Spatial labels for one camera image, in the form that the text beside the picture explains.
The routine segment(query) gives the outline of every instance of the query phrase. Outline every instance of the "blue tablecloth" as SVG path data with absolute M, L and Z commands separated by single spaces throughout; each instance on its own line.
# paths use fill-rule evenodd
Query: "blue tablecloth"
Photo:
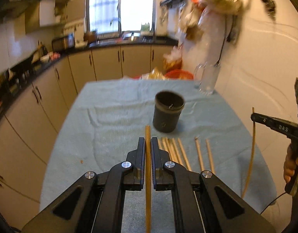
M 201 95 L 192 81 L 114 80 L 88 83 L 73 104 L 57 137 L 45 173 L 40 210 L 85 172 L 109 171 L 137 148 L 152 124 L 155 94 L 168 89 L 185 99 L 177 128 L 192 170 L 200 172 L 194 137 L 200 138 L 209 168 L 205 138 L 210 141 L 216 175 L 238 195 L 247 176 L 252 138 L 230 106 L 216 92 Z M 151 126 L 151 135 L 165 136 Z M 269 169 L 256 147 L 245 201 L 261 212 L 276 197 Z M 126 192 L 122 232 L 145 232 L 145 191 Z M 152 190 L 152 232 L 174 232 L 170 191 Z

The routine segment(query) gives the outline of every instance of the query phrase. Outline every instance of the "glass pitcher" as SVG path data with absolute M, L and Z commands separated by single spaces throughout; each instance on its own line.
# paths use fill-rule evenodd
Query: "glass pitcher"
M 201 93 L 210 95 L 215 88 L 218 75 L 220 72 L 220 65 L 215 64 L 198 64 L 194 70 L 194 85 Z

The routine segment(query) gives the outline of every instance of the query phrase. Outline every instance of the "round metal bolt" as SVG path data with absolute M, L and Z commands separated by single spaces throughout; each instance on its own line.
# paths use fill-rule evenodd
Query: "round metal bolt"
M 131 167 L 131 162 L 125 161 L 125 162 L 123 162 L 123 163 L 121 164 L 121 166 L 122 166 L 123 168 L 129 168 L 129 167 Z
M 93 178 L 94 175 L 95 175 L 95 173 L 94 173 L 94 172 L 91 172 L 91 171 L 85 173 L 85 177 L 86 177 L 87 179 L 91 179 L 91 178 Z
M 168 168 L 172 168 L 172 167 L 175 166 L 175 163 L 174 163 L 173 161 L 167 161 L 167 162 L 165 163 L 165 166 L 168 167 Z
M 212 176 L 212 172 L 211 171 L 203 171 L 202 172 L 202 174 L 203 174 L 203 176 L 205 177 L 205 178 L 211 178 L 211 176 Z

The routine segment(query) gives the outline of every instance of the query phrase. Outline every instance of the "window pane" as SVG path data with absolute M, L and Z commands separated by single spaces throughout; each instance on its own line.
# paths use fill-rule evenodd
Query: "window pane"
M 121 0 L 122 31 L 140 31 L 142 24 L 152 27 L 153 0 Z
M 90 30 L 97 30 L 97 33 L 117 32 L 117 6 L 118 0 L 89 0 Z

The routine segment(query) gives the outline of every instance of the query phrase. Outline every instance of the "orange basket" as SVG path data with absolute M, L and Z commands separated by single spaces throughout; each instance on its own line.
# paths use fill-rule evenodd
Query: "orange basket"
M 166 78 L 169 79 L 181 79 L 181 80 L 193 80 L 193 74 L 185 70 L 172 70 L 165 74 Z

